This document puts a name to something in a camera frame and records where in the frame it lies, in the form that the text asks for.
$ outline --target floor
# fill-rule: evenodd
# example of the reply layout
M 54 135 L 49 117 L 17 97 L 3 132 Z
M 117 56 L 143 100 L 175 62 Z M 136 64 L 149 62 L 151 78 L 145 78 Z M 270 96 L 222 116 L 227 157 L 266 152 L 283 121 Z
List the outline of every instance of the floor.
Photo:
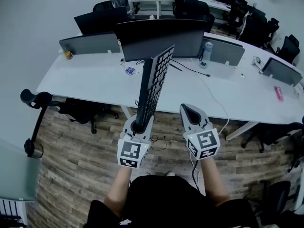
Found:
M 118 169 L 117 142 L 126 121 L 120 107 L 112 108 L 120 118 L 99 116 L 96 135 L 91 134 L 88 124 L 72 123 L 55 108 L 48 108 L 37 140 L 44 146 L 37 202 L 27 204 L 30 227 L 82 227 L 90 202 L 104 199 Z M 226 120 L 211 119 L 211 122 L 221 129 Z M 260 180 L 289 180 L 292 184 L 290 194 L 295 193 L 300 170 L 297 168 L 288 174 L 291 159 L 285 155 L 285 150 L 290 149 L 291 144 L 282 142 L 272 146 L 271 151 L 259 153 L 255 139 L 245 150 L 240 147 L 248 133 L 226 142 L 225 134 L 242 124 L 244 122 L 229 123 L 220 137 L 221 148 L 215 157 L 231 197 L 260 199 Z M 174 171 L 194 185 L 191 176 L 193 167 L 184 145 L 183 132 L 179 114 L 157 112 L 152 134 L 156 134 L 159 140 L 153 147 L 156 150 L 167 148 L 157 152 L 150 149 L 141 168 L 133 170 L 132 180 L 146 172 L 164 175 Z M 204 193 L 201 175 L 199 181 L 200 190 Z

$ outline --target white desk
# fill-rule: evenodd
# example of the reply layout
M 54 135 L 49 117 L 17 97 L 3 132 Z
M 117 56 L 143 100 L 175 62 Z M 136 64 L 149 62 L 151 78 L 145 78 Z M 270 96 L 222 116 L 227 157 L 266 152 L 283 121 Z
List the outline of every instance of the white desk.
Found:
M 179 113 L 182 103 L 195 105 L 209 117 L 227 118 L 223 109 L 214 101 L 209 90 L 199 79 L 201 77 L 210 87 L 214 96 L 225 107 L 230 119 L 248 121 L 247 124 L 230 134 L 231 140 L 257 123 L 288 124 L 301 122 L 304 115 L 304 93 L 295 95 L 294 88 L 275 79 L 259 74 L 251 65 L 252 57 L 259 56 L 263 63 L 270 57 L 286 63 L 282 59 L 252 45 L 231 38 L 205 33 L 208 37 L 219 38 L 243 45 L 245 53 L 237 67 L 211 62 L 207 69 L 198 66 L 190 59 L 178 59 L 185 66 L 210 74 L 211 77 L 198 76 L 186 68 L 172 62 L 182 69 L 169 67 L 157 111 Z M 121 105 L 128 116 L 126 107 L 136 107 L 139 98 L 142 73 L 129 76 L 120 64 L 123 53 L 74 55 L 67 60 L 59 55 L 49 69 L 37 91 L 47 91 L 52 95 L 65 96 L 87 101 Z M 124 63 L 137 71 L 142 65 L 135 62 Z M 279 102 L 274 86 L 279 86 L 284 94 L 284 102 Z
M 157 19 L 159 19 L 160 15 L 161 15 L 161 2 L 162 1 L 172 1 L 172 2 L 174 2 L 174 0 L 128 0 L 128 1 L 130 1 L 130 2 L 155 1 L 156 2 L 156 10 L 157 10 Z M 199 0 L 199 1 L 207 3 L 209 7 L 230 12 L 230 9 L 227 8 L 226 5 L 221 3 L 221 2 L 212 2 L 211 0 Z

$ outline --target white cable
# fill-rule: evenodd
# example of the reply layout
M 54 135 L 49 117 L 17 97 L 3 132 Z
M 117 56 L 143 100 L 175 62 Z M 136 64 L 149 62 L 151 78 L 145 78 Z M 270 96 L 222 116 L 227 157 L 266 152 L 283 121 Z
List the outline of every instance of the white cable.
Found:
M 220 134 L 222 133 L 222 131 L 227 127 L 227 125 L 228 125 L 228 123 L 229 123 L 229 116 L 228 116 L 228 113 L 227 113 L 225 107 L 224 107 L 224 106 L 223 106 L 223 105 L 214 97 L 214 95 L 213 95 L 211 89 L 210 89 L 209 86 L 206 84 L 206 82 L 200 77 L 199 73 L 198 73 L 197 71 L 195 71 L 195 72 L 196 72 L 197 76 L 199 77 L 199 79 L 200 79 L 200 80 L 205 84 L 205 86 L 208 88 L 208 90 L 209 90 L 211 96 L 213 97 L 213 99 L 214 99 L 214 100 L 223 108 L 224 112 L 226 113 L 227 122 L 226 122 L 225 126 L 222 128 L 222 130 L 218 133 L 218 135 L 220 135 Z
M 191 154 L 192 154 L 192 152 L 190 151 L 189 157 L 190 157 L 192 166 L 193 166 L 193 168 L 194 168 L 194 163 L 193 163 L 193 161 L 192 161 Z M 199 181 L 200 181 L 200 175 L 199 175 L 199 174 L 200 174 L 200 171 L 199 171 L 198 169 L 196 169 L 196 168 L 195 168 L 195 170 L 198 172 L 198 175 L 197 175 L 196 179 L 197 179 L 198 186 L 200 186 L 200 183 L 199 183 Z

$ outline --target gray wall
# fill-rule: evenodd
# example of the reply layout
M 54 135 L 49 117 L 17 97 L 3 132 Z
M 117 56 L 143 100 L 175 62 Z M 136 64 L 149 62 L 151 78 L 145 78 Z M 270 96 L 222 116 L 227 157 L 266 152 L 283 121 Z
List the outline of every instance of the gray wall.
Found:
M 58 41 L 80 32 L 74 16 L 102 1 L 0 0 L 0 140 L 23 148 L 39 110 L 20 101 L 21 91 L 36 91 L 58 56 Z

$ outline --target desk leg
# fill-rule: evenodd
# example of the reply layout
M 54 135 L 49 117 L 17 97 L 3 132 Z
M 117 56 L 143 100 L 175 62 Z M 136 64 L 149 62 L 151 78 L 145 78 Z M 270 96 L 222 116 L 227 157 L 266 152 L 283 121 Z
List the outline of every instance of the desk leg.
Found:
M 125 105 L 121 105 L 121 108 L 123 110 L 123 113 L 126 115 L 128 119 L 130 119 L 133 116 L 133 113 L 129 107 Z
M 226 137 L 226 141 L 230 141 L 230 140 L 238 137 L 239 135 L 241 135 L 242 133 L 246 132 L 247 130 L 249 130 L 250 128 L 254 127 L 257 124 L 258 124 L 257 122 L 248 122 L 248 123 L 246 123 L 244 126 L 241 126 L 239 129 L 237 129 L 233 133 L 229 134 Z
M 160 1 L 156 1 L 156 13 L 157 13 L 157 19 L 160 19 L 160 15 L 161 15 L 161 2 Z

